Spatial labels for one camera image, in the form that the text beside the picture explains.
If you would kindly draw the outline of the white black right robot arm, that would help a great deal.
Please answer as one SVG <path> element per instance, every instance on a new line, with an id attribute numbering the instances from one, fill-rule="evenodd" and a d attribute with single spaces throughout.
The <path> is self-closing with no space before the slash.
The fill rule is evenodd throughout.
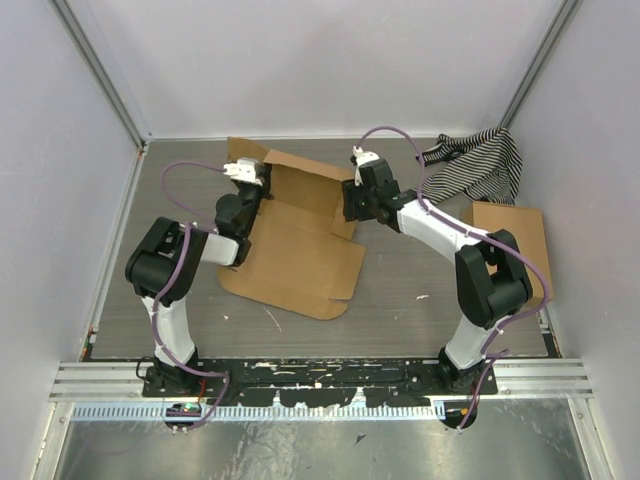
<path id="1" fill-rule="evenodd" d="M 500 323 L 532 297 L 514 236 L 472 227 L 434 207 L 414 190 L 402 191 L 386 160 L 355 149 L 355 178 L 342 183 L 344 217 L 378 223 L 421 241 L 452 262 L 461 320 L 438 354 L 437 378 L 451 394 L 471 387 Z"/>

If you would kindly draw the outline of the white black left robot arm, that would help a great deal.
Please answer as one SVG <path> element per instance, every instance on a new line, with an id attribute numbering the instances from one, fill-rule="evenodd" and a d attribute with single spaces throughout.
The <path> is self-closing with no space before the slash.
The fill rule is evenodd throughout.
<path id="1" fill-rule="evenodd" d="M 186 297 L 202 263 L 238 267 L 251 249 L 250 234 L 261 203 L 271 197 L 271 167 L 249 158 L 218 171 L 237 191 L 220 197 L 204 227 L 159 217 L 131 254 L 125 278 L 148 313 L 154 337 L 152 366 L 143 379 L 181 397 L 217 375 L 197 368 Z"/>

